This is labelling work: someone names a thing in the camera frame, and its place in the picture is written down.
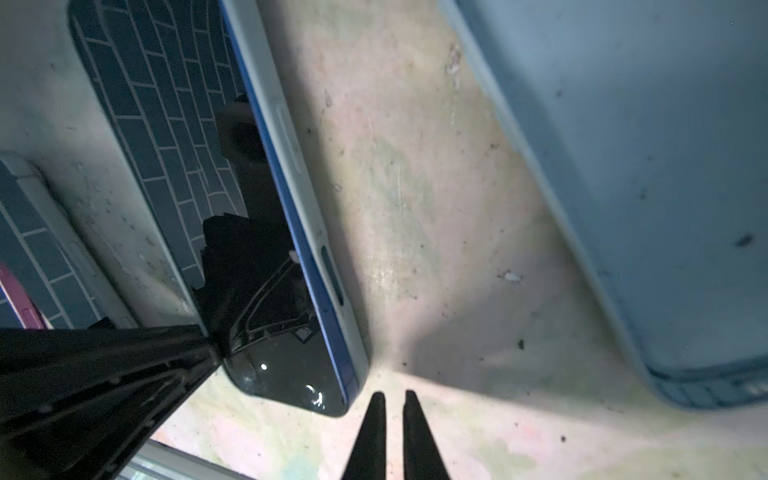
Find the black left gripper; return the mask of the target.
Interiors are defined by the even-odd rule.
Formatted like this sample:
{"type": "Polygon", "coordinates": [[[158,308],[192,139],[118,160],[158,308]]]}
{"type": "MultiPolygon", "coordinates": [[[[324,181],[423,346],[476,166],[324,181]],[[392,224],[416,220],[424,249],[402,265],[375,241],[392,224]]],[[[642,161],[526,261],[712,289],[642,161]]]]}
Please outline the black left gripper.
{"type": "Polygon", "coordinates": [[[2,478],[116,478],[220,364],[196,326],[2,330],[2,478]]]}

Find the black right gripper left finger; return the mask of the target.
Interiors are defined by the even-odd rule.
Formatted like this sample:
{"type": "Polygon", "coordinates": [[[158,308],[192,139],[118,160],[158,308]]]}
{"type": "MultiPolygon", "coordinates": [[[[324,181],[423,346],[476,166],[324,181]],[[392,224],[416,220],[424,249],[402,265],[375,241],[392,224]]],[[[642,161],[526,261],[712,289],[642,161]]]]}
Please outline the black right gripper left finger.
{"type": "Polygon", "coordinates": [[[342,479],[384,480],[387,459],[386,399],[375,392],[369,402],[342,479]]]}

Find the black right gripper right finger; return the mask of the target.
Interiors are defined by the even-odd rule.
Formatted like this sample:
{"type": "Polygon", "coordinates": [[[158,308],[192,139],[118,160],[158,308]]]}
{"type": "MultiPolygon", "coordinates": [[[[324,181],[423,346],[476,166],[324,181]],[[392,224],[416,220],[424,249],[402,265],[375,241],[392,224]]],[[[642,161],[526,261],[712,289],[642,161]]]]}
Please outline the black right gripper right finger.
{"type": "Polygon", "coordinates": [[[403,462],[407,480],[449,479],[415,391],[407,390],[403,407],[403,462]]]}

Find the blue phone black screen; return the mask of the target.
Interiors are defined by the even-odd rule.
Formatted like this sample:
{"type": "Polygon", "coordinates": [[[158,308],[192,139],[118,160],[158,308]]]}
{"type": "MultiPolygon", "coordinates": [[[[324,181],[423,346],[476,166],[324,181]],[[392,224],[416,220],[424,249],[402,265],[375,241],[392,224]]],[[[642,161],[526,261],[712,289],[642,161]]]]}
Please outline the blue phone black screen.
{"type": "Polygon", "coordinates": [[[229,379],[247,395],[344,415],[367,362],[223,5],[73,1],[68,20],[229,379]]]}

